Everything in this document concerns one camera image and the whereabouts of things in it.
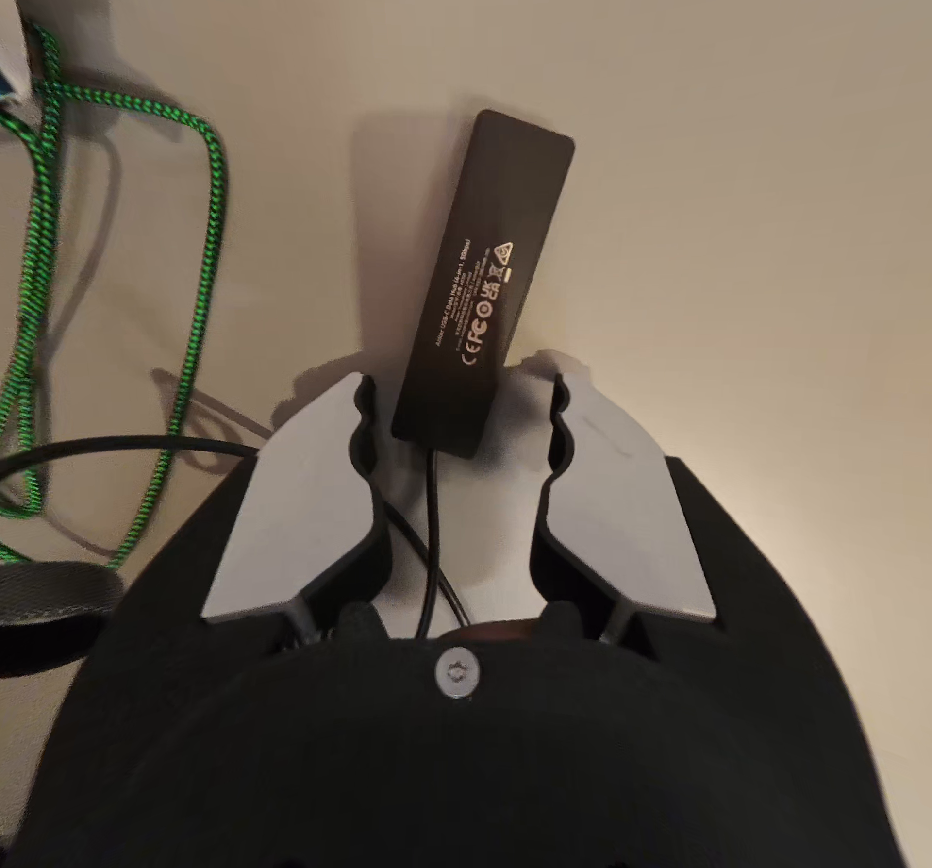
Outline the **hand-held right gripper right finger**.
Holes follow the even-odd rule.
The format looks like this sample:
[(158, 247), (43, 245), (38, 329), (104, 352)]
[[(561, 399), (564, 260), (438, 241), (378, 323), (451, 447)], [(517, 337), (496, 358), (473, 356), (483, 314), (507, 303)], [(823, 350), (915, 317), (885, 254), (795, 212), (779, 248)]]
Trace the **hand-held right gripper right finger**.
[(698, 624), (716, 606), (659, 444), (587, 377), (554, 378), (531, 580), (584, 625), (637, 614)]

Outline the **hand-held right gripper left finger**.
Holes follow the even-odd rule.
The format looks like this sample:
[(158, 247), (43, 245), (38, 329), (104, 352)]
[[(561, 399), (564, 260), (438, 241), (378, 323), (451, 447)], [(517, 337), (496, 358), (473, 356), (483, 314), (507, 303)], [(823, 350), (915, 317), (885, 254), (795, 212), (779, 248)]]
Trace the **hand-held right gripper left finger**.
[(334, 625), (390, 580), (375, 483), (376, 386), (350, 373), (277, 430), (256, 456), (201, 610), (211, 624), (279, 614)]

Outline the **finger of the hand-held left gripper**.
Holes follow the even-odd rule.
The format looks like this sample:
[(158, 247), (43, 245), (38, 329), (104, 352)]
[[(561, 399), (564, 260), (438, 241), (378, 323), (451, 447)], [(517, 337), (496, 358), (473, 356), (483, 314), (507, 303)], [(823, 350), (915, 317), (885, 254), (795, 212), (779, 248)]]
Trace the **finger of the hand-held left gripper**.
[(33, 104), (35, 64), (29, 26), (17, 0), (1, 0), (1, 105)]

